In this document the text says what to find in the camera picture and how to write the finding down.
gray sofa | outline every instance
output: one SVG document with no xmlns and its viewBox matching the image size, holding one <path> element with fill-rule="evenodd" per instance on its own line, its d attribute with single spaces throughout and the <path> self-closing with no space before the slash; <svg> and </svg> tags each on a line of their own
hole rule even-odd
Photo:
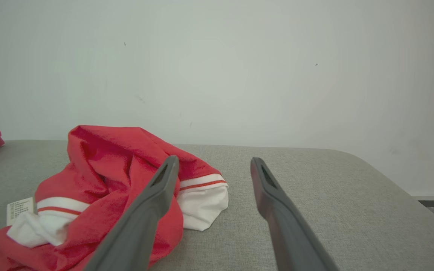
<svg viewBox="0 0 434 271">
<path fill-rule="evenodd" d="M 67 163 L 66 141 L 13 140 L 0 148 L 0 228 L 8 203 L 33 196 Z M 434 214 L 360 158 L 329 149 L 177 145 L 222 172 L 229 208 L 151 270 L 276 270 L 249 165 L 264 159 L 340 270 L 434 271 Z"/>
</svg>

white wall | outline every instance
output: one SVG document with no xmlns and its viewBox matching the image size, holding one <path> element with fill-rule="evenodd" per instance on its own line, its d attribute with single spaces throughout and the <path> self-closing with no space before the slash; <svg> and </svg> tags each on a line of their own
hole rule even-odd
<svg viewBox="0 0 434 271">
<path fill-rule="evenodd" d="M 434 1 L 0 2 L 0 130 L 338 149 L 434 195 Z"/>
</svg>

clothing label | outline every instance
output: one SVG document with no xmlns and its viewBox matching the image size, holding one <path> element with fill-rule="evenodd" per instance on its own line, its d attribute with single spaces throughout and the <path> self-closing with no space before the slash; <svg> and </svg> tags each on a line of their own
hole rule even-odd
<svg viewBox="0 0 434 271">
<path fill-rule="evenodd" d="M 26 211 L 30 211 L 31 213 L 34 212 L 33 198 L 22 199 L 8 204 L 6 208 L 6 225 L 11 226 L 19 214 Z"/>
</svg>

white stripe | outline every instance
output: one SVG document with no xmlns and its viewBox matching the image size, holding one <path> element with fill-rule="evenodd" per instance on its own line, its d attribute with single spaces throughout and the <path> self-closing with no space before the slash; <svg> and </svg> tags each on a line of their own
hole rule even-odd
<svg viewBox="0 0 434 271">
<path fill-rule="evenodd" d="M 54 211 L 54 210 L 45 210 L 45 211 L 38 212 L 38 216 L 59 216 L 61 218 L 68 218 L 71 220 L 74 220 L 78 217 L 75 214 L 69 214 L 69 213 Z"/>
<path fill-rule="evenodd" d="M 206 185 L 206 186 L 200 186 L 200 187 L 193 187 L 193 188 L 185 189 L 185 190 L 180 191 L 179 195 L 181 195 L 183 193 L 187 193 L 187 192 L 207 190 L 207 189 L 211 189 L 211 188 L 214 188 L 214 187 L 220 187 L 220 186 L 229 187 L 229 185 L 227 183 L 217 183 L 217 184 L 211 184 L 211 185 Z"/>
<path fill-rule="evenodd" d="M 184 228 L 205 230 L 220 212 L 229 206 L 227 187 L 221 186 L 198 192 L 182 193 L 177 197 L 184 217 Z"/>
<path fill-rule="evenodd" d="M 188 179 L 188 180 L 183 180 L 180 181 L 180 188 L 186 187 L 186 186 L 191 186 L 191 185 L 196 185 L 196 184 L 205 184 L 205 183 L 210 183 L 210 182 L 214 182 L 214 181 L 224 181 L 224 177 L 222 177 L 222 175 L 220 174 L 209 174 L 209 175 L 205 175 L 202 177 L 198 177 L 198 178 L 194 178 L 194 179 Z"/>
<path fill-rule="evenodd" d="M 36 204 L 37 209 L 45 207 L 60 207 L 78 212 L 84 211 L 88 206 L 90 206 L 90 204 L 64 197 L 47 198 Z"/>
</svg>

white fabric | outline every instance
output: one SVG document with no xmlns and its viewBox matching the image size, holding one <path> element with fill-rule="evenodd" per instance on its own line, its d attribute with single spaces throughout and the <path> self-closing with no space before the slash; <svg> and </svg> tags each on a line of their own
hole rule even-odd
<svg viewBox="0 0 434 271">
<path fill-rule="evenodd" d="M 223 181 L 224 178 L 220 174 L 209 174 L 198 178 L 180 181 L 180 188 L 188 187 L 191 185 L 205 184 L 214 181 Z"/>
<path fill-rule="evenodd" d="M 61 245 L 66 239 L 66 229 L 73 221 L 58 216 L 38 216 L 31 212 L 19 214 L 6 235 L 25 247 L 50 243 Z"/>
<path fill-rule="evenodd" d="M 88 206 L 90 206 L 90 204 L 65 197 L 42 199 L 36 204 L 37 209 L 45 207 L 60 207 L 78 212 L 84 211 Z"/>
<path fill-rule="evenodd" d="M 53 197 L 43 199 L 36 206 L 38 209 L 57 207 L 82 212 L 90 204 L 75 199 Z M 63 210 L 44 210 L 38 212 L 38 215 L 25 212 L 16 218 L 6 235 L 18 244 L 30 248 L 47 243 L 61 245 L 66 240 L 69 223 L 77 217 L 78 215 Z"/>
<path fill-rule="evenodd" d="M 192 191 L 206 190 L 206 189 L 210 189 L 210 188 L 214 188 L 214 187 L 219 187 L 219 186 L 228 187 L 229 185 L 227 183 L 216 183 L 216 184 L 211 184 L 211 185 L 206 185 L 206 186 L 192 187 L 192 188 L 187 188 L 187 189 L 181 190 L 179 192 L 179 195 L 181 195 L 182 193 L 188 193 L 188 192 L 192 192 Z"/>
<path fill-rule="evenodd" d="M 210 189 L 203 188 L 198 191 L 183 190 L 177 197 L 184 216 L 184 228 L 206 230 L 220 212 L 229 206 L 227 184 Z"/>
<path fill-rule="evenodd" d="M 199 185 L 224 180 L 220 174 L 210 174 L 203 177 L 185 180 L 180 183 L 181 189 L 191 185 Z M 182 210 L 184 228 L 191 230 L 206 230 L 220 212 L 229 205 L 227 183 L 215 183 L 206 186 L 192 187 L 179 192 L 177 202 Z M 64 197 L 43 199 L 37 203 L 37 208 L 58 207 L 82 212 L 87 203 Z M 37 247 L 50 243 L 61 245 L 67 237 L 67 227 L 78 215 L 58 210 L 39 211 L 38 215 L 31 212 L 20 214 L 7 236 L 25 247 Z"/>
</svg>

